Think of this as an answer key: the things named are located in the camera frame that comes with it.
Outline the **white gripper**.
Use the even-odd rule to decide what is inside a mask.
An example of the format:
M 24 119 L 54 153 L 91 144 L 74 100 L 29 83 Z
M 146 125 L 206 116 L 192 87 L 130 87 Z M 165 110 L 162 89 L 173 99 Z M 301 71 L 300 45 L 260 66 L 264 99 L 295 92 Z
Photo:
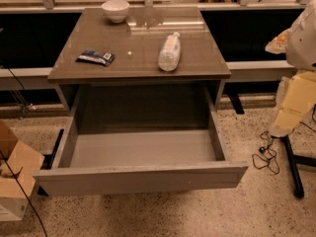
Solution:
M 285 53 L 290 29 L 273 38 L 265 51 L 273 54 Z M 272 112 L 269 133 L 273 137 L 291 134 L 303 116 L 316 104 L 316 73 L 298 72 L 291 78 L 283 77 L 276 93 L 276 108 Z

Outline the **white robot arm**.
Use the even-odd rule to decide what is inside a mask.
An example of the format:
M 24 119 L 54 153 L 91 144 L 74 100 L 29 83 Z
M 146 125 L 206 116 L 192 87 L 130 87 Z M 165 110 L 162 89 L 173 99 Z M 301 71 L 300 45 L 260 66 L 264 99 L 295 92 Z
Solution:
M 291 78 L 281 79 L 269 125 L 271 136 L 284 137 L 316 105 L 316 1 L 306 6 L 289 29 L 272 39 L 265 51 L 284 53 L 287 63 L 297 70 Z

